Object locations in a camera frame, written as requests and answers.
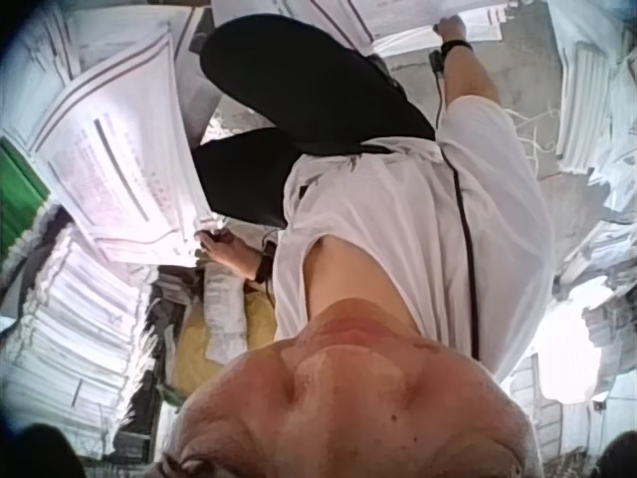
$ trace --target stack of paper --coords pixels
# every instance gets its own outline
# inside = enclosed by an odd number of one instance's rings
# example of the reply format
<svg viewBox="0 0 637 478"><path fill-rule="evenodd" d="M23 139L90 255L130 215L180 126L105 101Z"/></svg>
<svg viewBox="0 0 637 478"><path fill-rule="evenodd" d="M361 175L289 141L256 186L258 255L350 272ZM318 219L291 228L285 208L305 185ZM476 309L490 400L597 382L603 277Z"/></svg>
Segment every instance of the stack of paper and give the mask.
<svg viewBox="0 0 637 478"><path fill-rule="evenodd" d="M606 271L637 259L637 229L634 224L600 222L564 260L560 282L573 283L586 271Z"/></svg>
<svg viewBox="0 0 637 478"><path fill-rule="evenodd" d="M78 73L143 41L158 27L169 25L186 136L191 147L199 145L221 100L221 93L205 78L199 65L200 48L213 29L210 8L134 5L78 10L71 14L68 24L73 48L79 55Z"/></svg>
<svg viewBox="0 0 637 478"><path fill-rule="evenodd" d="M109 260L194 265L212 228L177 99L172 34L157 28L75 78L27 144L34 168Z"/></svg>
<svg viewBox="0 0 637 478"><path fill-rule="evenodd" d="M2 401L17 425L58 427L101 458L152 365L144 331L152 267L106 264L75 226L58 238L0 354Z"/></svg>
<svg viewBox="0 0 637 478"><path fill-rule="evenodd" d="M637 185L637 100L627 29L594 0L548 0L563 66L561 118L556 152L566 172L608 183L606 207L625 212Z"/></svg>
<svg viewBox="0 0 637 478"><path fill-rule="evenodd" d="M78 57L55 3L36 10L0 62L0 135L25 153L47 108L74 78Z"/></svg>

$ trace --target cable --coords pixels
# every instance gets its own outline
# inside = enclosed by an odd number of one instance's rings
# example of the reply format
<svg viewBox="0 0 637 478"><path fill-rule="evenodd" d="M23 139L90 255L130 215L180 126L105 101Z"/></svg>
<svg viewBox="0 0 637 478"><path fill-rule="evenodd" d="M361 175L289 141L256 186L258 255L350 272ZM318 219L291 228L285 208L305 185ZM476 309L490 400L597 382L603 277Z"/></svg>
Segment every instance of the cable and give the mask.
<svg viewBox="0 0 637 478"><path fill-rule="evenodd" d="M438 106L438 114L436 115L436 129L440 124L440 114L442 112L443 95L440 88L440 78L438 77L437 68L434 60L434 54L430 56L432 60L432 71L434 77L436 77L436 89L438 90L438 98L440 100ZM474 241L471 236L471 228L469 227L469 220L467 219L467 211L465 209L465 200L462 195L462 188L460 187L460 173L458 169L451 163L445 151L440 148L442 157L445 163L453 171L454 174L454 186L456 189L456 202L458 203L458 210L460 212L460 222L462 223L462 230L465 236L465 247L467 249L467 273L469 274L469 296L470 296L470 308L471 308L471 357L474 360L480 361L480 314L478 311L478 285L476 282L476 261L474 255Z"/></svg>
<svg viewBox="0 0 637 478"><path fill-rule="evenodd" d="M438 89L438 98L440 98L440 102L438 103L438 113L436 114L436 129L440 127L440 114L442 113L442 89L440 88L440 77L434 73L434 77L436 78L436 88Z"/></svg>

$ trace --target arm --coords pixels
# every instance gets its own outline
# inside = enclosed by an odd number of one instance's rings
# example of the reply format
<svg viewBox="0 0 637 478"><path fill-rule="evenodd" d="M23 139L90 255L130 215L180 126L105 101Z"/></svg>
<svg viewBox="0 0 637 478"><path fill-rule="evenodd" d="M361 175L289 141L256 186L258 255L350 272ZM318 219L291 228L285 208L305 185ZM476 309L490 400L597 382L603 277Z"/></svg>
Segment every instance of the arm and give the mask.
<svg viewBox="0 0 637 478"><path fill-rule="evenodd" d="M434 28L443 43L465 40L467 29L460 17L443 18ZM455 47L445 60L445 99L447 107L453 100L473 95L500 104L500 95L489 74L480 64L474 52L465 47Z"/></svg>

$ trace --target paper sheet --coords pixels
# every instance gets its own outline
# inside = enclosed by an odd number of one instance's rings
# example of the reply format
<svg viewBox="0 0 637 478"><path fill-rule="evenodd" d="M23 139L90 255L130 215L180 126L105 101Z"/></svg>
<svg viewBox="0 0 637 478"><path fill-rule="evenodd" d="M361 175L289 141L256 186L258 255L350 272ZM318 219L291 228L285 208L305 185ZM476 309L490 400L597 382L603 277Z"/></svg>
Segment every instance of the paper sheet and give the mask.
<svg viewBox="0 0 637 478"><path fill-rule="evenodd" d="M29 144L34 167L109 260L194 265L208 207L184 134L172 36L145 40L75 79Z"/></svg>
<svg viewBox="0 0 637 478"><path fill-rule="evenodd" d="M161 25L169 25L174 48L177 92L191 147L199 144L221 93L203 75L199 48L212 32L209 8L134 5L78 10L69 19L82 71L130 48Z"/></svg>

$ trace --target man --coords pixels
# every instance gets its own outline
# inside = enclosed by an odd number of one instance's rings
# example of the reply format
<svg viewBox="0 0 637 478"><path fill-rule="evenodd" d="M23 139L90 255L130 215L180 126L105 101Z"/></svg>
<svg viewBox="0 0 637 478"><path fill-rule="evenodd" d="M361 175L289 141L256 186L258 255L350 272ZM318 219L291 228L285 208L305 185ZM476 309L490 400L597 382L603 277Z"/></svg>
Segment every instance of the man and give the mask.
<svg viewBox="0 0 637 478"><path fill-rule="evenodd" d="M204 72L277 126L194 157L213 210L286 228L278 340L190 397L149 476L540 476L531 424L497 381L543 313L549 221L462 21L437 32L438 131L307 25L248 17L208 40ZM267 275L239 238L200 239L243 277Z"/></svg>

